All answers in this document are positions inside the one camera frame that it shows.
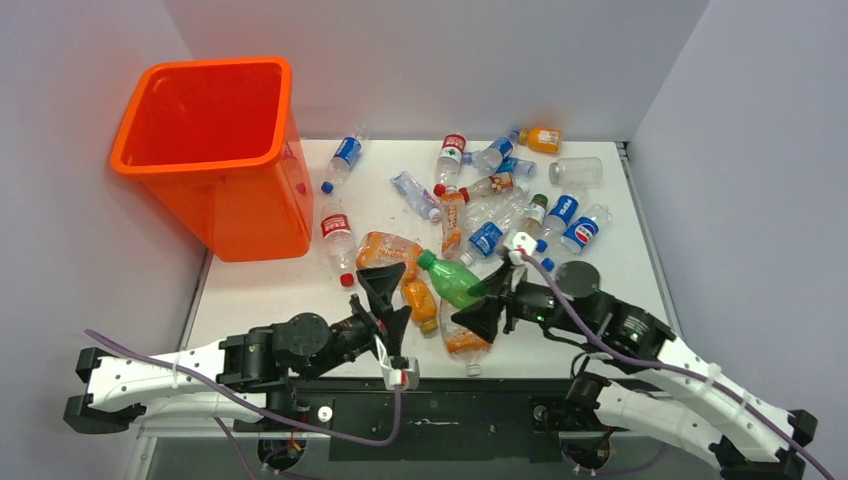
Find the white wall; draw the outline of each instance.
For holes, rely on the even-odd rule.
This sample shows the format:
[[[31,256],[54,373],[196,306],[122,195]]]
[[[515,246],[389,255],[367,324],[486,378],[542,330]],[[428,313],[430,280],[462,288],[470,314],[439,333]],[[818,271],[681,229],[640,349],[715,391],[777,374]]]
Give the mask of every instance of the white wall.
[[[301,132],[626,140],[708,0],[164,0],[197,58],[281,55]]]
[[[159,2],[0,3],[2,478],[123,478],[131,433],[61,418],[83,328],[177,345],[202,249],[107,156],[143,69],[188,57]]]
[[[754,393],[817,415],[812,451],[837,478],[846,22],[846,2],[713,0],[629,148],[687,341]]]

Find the orange juice bottle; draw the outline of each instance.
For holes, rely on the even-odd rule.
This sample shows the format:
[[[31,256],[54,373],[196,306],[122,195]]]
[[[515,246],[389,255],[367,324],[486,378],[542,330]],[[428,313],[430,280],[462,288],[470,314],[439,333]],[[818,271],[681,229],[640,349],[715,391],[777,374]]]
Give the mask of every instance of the orange juice bottle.
[[[522,130],[518,135],[518,143],[527,145],[527,148],[542,153],[559,153],[559,144],[562,142],[562,130],[554,128],[536,127],[532,130]]]

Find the white table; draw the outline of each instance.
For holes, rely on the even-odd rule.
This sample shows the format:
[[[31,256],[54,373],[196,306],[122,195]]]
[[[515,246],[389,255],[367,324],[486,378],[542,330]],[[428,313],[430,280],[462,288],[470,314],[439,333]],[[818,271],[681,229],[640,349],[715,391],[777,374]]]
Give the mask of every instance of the white table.
[[[188,347],[198,347],[228,335],[245,333],[251,327],[284,322],[301,312],[315,312],[328,322],[350,315],[348,300],[361,288],[345,290],[325,257],[318,227],[321,206],[327,197],[318,186],[324,167],[338,146],[338,140],[304,140],[309,173],[316,195],[312,246],[301,258],[248,263],[224,263],[212,259],[196,316],[190,328]],[[488,142],[469,142],[468,148],[479,150]],[[389,184],[388,179],[409,171],[423,184],[433,183],[433,170],[441,147],[440,141],[372,141],[366,146],[350,180],[338,187],[334,200],[341,200],[359,241],[372,230],[395,233],[419,242],[422,247],[438,252],[441,227],[432,225],[411,212]],[[521,181],[530,195],[543,193],[552,206],[559,189],[548,180],[548,165],[555,157],[518,147],[514,155],[539,164],[532,181]],[[616,297],[639,305],[668,323],[658,279],[642,233],[630,187],[616,145],[612,142],[567,142],[562,157],[599,157],[604,166],[603,185],[590,190],[584,207],[592,203],[609,205],[612,224],[587,247],[583,260],[595,265],[601,273],[601,288]],[[479,178],[473,168],[465,167],[459,184],[468,185]],[[472,270],[483,278],[499,262],[479,263]],[[542,283],[531,271],[530,280]],[[395,296],[395,305],[401,303]],[[403,344],[404,355],[416,356],[422,377],[465,378],[464,365],[450,358],[441,338],[422,337],[412,324]],[[578,350],[569,345],[542,338],[536,325],[519,322],[510,335],[500,334],[491,352],[483,359],[483,378],[563,378]],[[617,369],[594,365],[593,371],[608,377],[624,377]],[[342,365],[327,377],[379,377],[380,371],[370,355]]]

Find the white bottle cap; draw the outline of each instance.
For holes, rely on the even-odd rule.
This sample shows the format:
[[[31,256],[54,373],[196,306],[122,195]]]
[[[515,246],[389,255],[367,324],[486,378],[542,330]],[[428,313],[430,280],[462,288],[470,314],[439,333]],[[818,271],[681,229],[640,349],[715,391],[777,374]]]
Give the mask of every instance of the white bottle cap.
[[[479,377],[482,373],[483,369],[476,363],[465,366],[465,375],[468,377]]]
[[[474,263],[474,257],[468,252],[462,252],[462,255],[459,256],[459,261],[466,267],[470,267]]]
[[[427,218],[429,218],[433,223],[439,223],[442,220],[442,212],[440,212],[438,208],[431,208],[430,211],[427,212]]]

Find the orange bin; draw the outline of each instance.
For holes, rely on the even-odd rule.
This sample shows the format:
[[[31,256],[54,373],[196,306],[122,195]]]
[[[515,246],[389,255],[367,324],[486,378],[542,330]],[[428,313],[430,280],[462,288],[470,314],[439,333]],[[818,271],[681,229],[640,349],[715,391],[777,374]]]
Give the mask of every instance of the orange bin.
[[[299,257],[312,186],[282,58],[166,63],[142,75],[112,149],[221,260]]]

